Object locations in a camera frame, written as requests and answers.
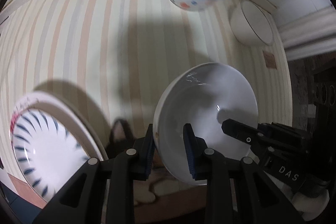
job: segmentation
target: black bracket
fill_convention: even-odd
[[[311,159],[318,155],[312,149],[313,141],[306,131],[279,123],[262,123],[255,129],[231,119],[223,122],[222,130],[224,134],[250,144],[250,150],[259,158],[258,165],[290,186],[294,193],[316,198],[328,187],[328,180],[310,170]]]
[[[106,224],[133,224],[133,180],[147,180],[154,149],[150,124],[146,136],[137,139],[133,149],[102,162],[89,159],[49,201],[33,224],[101,223],[108,179]]]
[[[207,179],[206,224],[305,223],[290,201],[251,158],[225,158],[184,126],[189,170],[196,180]],[[230,179],[234,180],[238,211],[233,210]]]

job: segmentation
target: table surface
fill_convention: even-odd
[[[201,12],[170,0],[30,0],[4,22],[0,36],[0,157],[24,180],[13,156],[9,121],[25,93],[44,90],[71,102],[102,144],[118,117],[136,137],[153,121],[157,102],[178,75],[198,64],[231,65],[256,95],[259,122],[292,123],[288,65],[270,14],[274,44],[246,47],[229,18],[240,0]],[[276,69],[267,68],[274,56]]]

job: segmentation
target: screw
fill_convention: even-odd
[[[243,158],[243,162],[246,163],[246,164],[251,164],[251,163],[253,163],[253,160],[250,157],[245,157],[245,158]]]
[[[98,160],[97,160],[96,158],[90,158],[90,159],[87,161],[87,163],[88,163],[89,165],[95,165],[95,164],[97,164],[97,162],[98,162]]]
[[[206,153],[207,155],[212,155],[213,153],[215,153],[215,151],[212,148],[206,148],[204,150],[204,153]]]
[[[130,148],[126,151],[126,154],[130,156],[135,155],[136,153],[137,151],[134,148]]]

